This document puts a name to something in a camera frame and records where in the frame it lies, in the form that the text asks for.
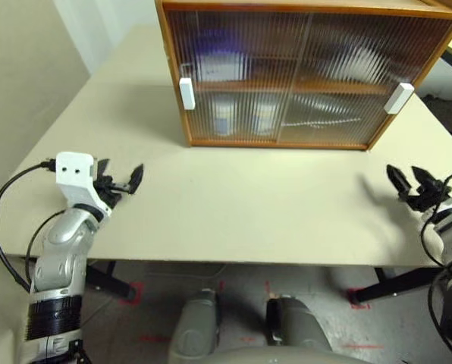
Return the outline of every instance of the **wooden cabinet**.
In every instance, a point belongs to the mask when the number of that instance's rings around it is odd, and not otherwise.
[[[452,37],[452,0],[156,4],[193,146],[368,149],[395,89],[418,86]]]

